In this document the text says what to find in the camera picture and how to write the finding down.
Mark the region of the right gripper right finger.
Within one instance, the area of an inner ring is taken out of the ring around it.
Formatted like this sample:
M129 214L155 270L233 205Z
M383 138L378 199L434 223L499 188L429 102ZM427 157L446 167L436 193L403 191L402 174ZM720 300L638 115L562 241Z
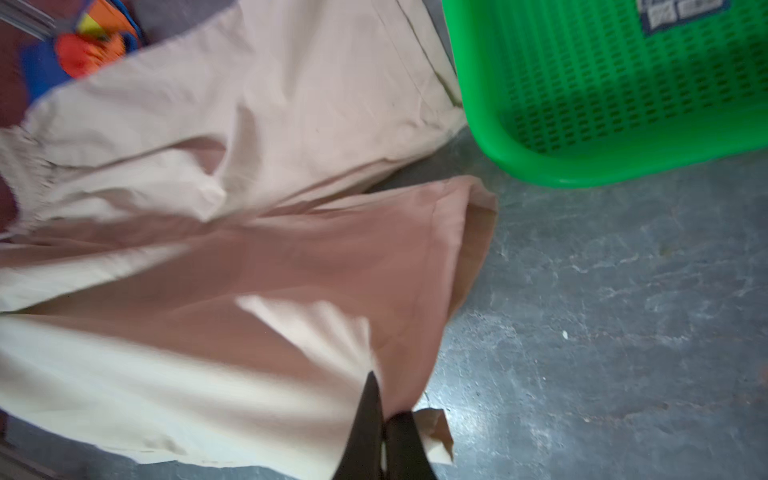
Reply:
M384 425L386 467L388 480L437 480L411 412L399 413Z

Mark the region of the green plastic basket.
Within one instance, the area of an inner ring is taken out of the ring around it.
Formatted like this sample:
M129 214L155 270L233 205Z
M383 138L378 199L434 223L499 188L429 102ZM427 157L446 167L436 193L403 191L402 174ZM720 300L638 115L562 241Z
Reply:
M767 4L646 36L636 1L447 1L470 131L520 180L586 188L767 145Z

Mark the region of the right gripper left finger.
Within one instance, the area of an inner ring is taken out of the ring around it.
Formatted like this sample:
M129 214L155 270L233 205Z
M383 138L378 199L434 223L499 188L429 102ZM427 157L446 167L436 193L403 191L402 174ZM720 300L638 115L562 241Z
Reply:
M383 413L374 372L366 378L360 402L333 480L379 480L382 473Z

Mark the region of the rainbow striped shorts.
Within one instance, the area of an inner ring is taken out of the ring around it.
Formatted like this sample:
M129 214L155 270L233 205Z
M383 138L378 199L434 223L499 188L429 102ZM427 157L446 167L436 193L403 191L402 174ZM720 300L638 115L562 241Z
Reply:
M145 36L121 1L86 1L74 26L20 50L21 74L31 103L71 80L134 53Z

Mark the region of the beige shorts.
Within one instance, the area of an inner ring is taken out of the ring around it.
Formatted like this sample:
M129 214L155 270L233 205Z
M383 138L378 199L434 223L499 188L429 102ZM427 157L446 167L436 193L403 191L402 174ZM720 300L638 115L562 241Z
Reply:
M421 1L236 1L1 132L1 407L136 462L338 468L369 376L411 410L493 236Z

